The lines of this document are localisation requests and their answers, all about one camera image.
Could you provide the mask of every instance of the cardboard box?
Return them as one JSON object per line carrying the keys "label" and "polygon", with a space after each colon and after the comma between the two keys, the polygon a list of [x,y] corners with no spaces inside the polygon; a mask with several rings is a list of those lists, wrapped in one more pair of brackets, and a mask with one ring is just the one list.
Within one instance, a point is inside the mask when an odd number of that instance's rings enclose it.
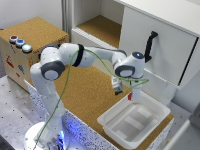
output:
{"label": "cardboard box", "polygon": [[[22,49],[10,44],[9,38],[17,35],[32,46],[31,53],[23,53]],[[30,67],[39,62],[39,54],[47,44],[69,42],[68,33],[36,17],[0,31],[0,50],[6,74],[28,91],[24,79],[29,81]]]}

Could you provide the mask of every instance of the cable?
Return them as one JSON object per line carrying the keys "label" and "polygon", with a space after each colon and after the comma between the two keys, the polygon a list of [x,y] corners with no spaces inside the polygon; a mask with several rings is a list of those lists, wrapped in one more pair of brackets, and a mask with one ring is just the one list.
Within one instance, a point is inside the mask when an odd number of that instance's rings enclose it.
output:
{"label": "cable", "polygon": [[[124,80],[124,81],[143,81],[143,82],[141,82],[141,83],[139,83],[139,84],[137,84],[137,85],[131,86],[131,87],[129,87],[129,88],[123,90],[123,92],[125,92],[125,91],[127,91],[127,90],[129,90],[129,89],[132,89],[132,88],[134,88],[134,87],[136,87],[136,86],[139,86],[139,85],[141,85],[141,84],[147,83],[147,82],[149,81],[149,79],[126,79],[126,78],[119,77],[119,76],[115,75],[114,73],[112,73],[112,72],[109,70],[109,68],[106,66],[106,64],[103,62],[103,60],[102,60],[96,53],[94,53],[93,51],[87,50],[87,49],[85,49],[85,50],[88,51],[88,52],[90,52],[90,53],[92,53],[93,55],[95,55],[95,56],[102,62],[102,64],[106,67],[106,69],[109,71],[109,73],[112,74],[113,76],[117,77],[118,79]],[[38,137],[38,139],[37,139],[37,142],[36,142],[36,144],[35,144],[34,149],[36,148],[36,146],[37,146],[37,144],[38,144],[38,142],[39,142],[39,140],[40,140],[40,137],[41,137],[41,135],[42,135],[44,129],[46,128],[47,124],[48,124],[49,121],[52,119],[53,115],[55,114],[56,109],[58,108],[58,105],[59,105],[59,103],[60,103],[60,101],[61,101],[61,99],[62,99],[62,97],[63,97],[63,94],[65,93],[65,90],[66,90],[66,87],[67,87],[67,84],[68,84],[68,80],[69,80],[69,74],[70,74],[70,69],[71,69],[72,61],[73,61],[73,58],[74,58],[74,56],[76,55],[76,53],[78,53],[78,51],[79,51],[79,50],[77,50],[77,51],[72,55],[72,58],[71,58],[71,61],[70,61],[70,64],[69,64],[69,69],[68,69],[68,73],[67,73],[67,80],[66,80],[66,82],[65,82],[64,89],[63,89],[63,91],[62,91],[62,93],[61,93],[61,95],[60,95],[60,98],[59,98],[59,100],[58,100],[58,102],[57,102],[57,104],[56,104],[56,107],[55,107],[55,109],[54,109],[54,111],[53,111],[51,117],[48,119],[48,121],[47,121],[46,124],[44,125],[44,127],[43,127],[43,129],[42,129],[42,131],[41,131],[41,133],[40,133],[40,135],[39,135],[39,137]]]}

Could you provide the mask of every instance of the brown mat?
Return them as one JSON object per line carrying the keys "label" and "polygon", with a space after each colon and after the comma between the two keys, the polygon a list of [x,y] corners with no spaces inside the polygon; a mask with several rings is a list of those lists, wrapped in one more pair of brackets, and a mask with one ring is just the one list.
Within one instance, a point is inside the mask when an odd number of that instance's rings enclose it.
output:
{"label": "brown mat", "polygon": [[[64,88],[67,71],[68,67],[66,67],[62,76],[55,81],[59,94]],[[119,149],[123,149],[104,133],[102,126],[97,122],[97,118],[128,93],[114,95],[111,78],[93,66],[89,68],[71,67],[69,83],[62,101],[69,111]],[[172,119],[173,115],[169,115],[137,150],[145,150]]]}
{"label": "brown mat", "polygon": [[119,48],[119,40],[122,26],[103,16],[98,16],[77,26],[89,34]]}
{"label": "brown mat", "polygon": [[68,36],[68,33],[40,17],[35,17],[0,31],[0,37],[7,42],[12,35],[20,35],[19,38],[24,39],[27,44],[31,44],[33,51],[35,51],[44,45]]}

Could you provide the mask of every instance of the black handle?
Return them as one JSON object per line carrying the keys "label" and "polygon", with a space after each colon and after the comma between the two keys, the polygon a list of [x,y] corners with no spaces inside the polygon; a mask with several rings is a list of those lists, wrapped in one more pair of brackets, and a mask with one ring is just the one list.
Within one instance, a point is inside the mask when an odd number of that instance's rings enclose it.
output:
{"label": "black handle", "polygon": [[149,60],[151,60],[151,58],[152,58],[149,54],[150,54],[150,51],[151,51],[151,46],[152,46],[153,39],[155,37],[157,37],[157,36],[158,36],[158,33],[154,32],[154,31],[152,31],[151,35],[149,36],[149,39],[147,41],[147,46],[146,46],[145,54],[144,54],[145,63],[148,62]]}

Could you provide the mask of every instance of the cabinet drawer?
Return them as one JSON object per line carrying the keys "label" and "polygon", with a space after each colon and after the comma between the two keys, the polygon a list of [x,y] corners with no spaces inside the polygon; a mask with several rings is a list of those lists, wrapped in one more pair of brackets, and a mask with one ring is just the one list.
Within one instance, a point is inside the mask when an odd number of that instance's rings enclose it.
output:
{"label": "cabinet drawer", "polygon": [[153,39],[146,69],[178,86],[197,37],[126,7],[119,48],[128,54],[144,54],[152,31],[158,36]]}

